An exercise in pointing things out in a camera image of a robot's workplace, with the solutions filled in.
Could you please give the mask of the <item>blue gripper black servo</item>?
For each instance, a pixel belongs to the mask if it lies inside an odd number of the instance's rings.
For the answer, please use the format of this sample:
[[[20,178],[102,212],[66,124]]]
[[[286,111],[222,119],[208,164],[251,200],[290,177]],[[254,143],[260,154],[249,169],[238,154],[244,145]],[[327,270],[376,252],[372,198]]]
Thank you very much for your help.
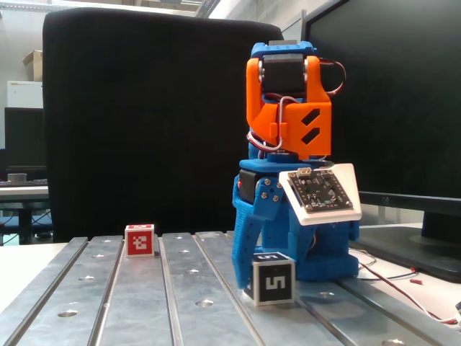
[[[296,157],[267,157],[240,161],[238,178],[234,179],[232,204],[236,222],[232,261],[239,288],[245,288],[251,274],[252,259],[258,238],[265,250],[285,247],[285,208],[279,173],[307,167]],[[300,225],[295,214],[289,214],[287,255],[295,261],[297,276],[316,276],[315,263],[308,259],[317,226]]]

